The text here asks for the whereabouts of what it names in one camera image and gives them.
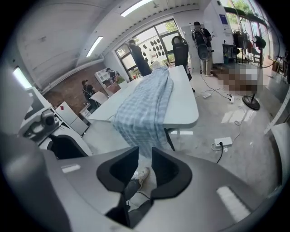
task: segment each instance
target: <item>hat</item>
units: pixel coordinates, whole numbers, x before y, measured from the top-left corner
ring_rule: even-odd
[[[83,80],[83,81],[82,81],[82,85],[84,85],[86,82],[87,82],[87,80]]]

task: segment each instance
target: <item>round black base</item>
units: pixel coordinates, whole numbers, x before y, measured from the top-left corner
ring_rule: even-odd
[[[249,108],[251,108],[252,110],[259,110],[260,109],[260,104],[259,102],[253,98],[252,100],[252,96],[251,95],[245,95],[243,96],[243,102],[245,103],[245,105]]]

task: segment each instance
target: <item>beige pants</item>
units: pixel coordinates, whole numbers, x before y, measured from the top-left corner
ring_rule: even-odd
[[[203,67],[203,75],[209,75],[210,70],[213,67],[213,53],[208,53],[208,58],[206,60],[202,60],[202,67]]]

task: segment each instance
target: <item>white desk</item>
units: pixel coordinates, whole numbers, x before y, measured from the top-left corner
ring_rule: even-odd
[[[198,107],[189,79],[183,66],[169,68],[169,76],[174,87],[168,102],[164,118],[164,128],[191,128],[198,119]],[[122,102],[135,90],[146,77],[128,83],[128,87],[120,89],[89,117],[91,120],[110,122]]]

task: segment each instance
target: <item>table leg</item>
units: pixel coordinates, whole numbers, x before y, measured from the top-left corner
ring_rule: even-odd
[[[173,143],[172,143],[172,141],[171,141],[171,138],[170,138],[170,136],[169,136],[169,134],[168,134],[168,130],[167,130],[166,128],[164,128],[164,131],[165,131],[165,134],[166,134],[167,142],[169,143],[171,149],[172,149],[173,151],[175,151],[175,148],[174,148],[174,146],[173,146]]]

